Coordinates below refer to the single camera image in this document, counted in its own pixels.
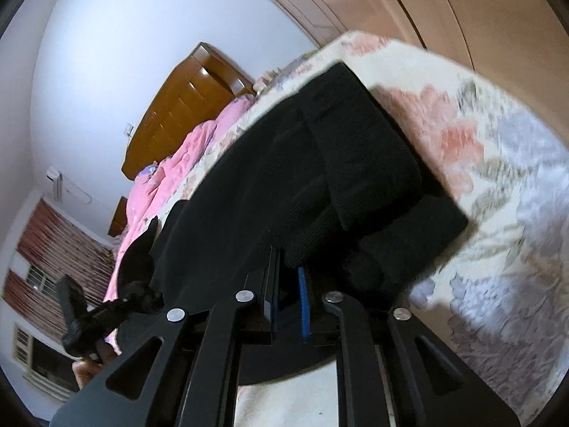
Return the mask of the person's left hand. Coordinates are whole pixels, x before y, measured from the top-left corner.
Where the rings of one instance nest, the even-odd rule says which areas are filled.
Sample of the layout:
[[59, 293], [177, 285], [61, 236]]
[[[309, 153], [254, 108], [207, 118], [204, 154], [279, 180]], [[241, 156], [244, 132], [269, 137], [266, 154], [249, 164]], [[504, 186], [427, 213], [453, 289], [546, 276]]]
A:
[[100, 362], [91, 358], [83, 358], [72, 363], [72, 372], [79, 389], [84, 389], [95, 376], [99, 375], [118, 356], [112, 345], [102, 342], [99, 346]]

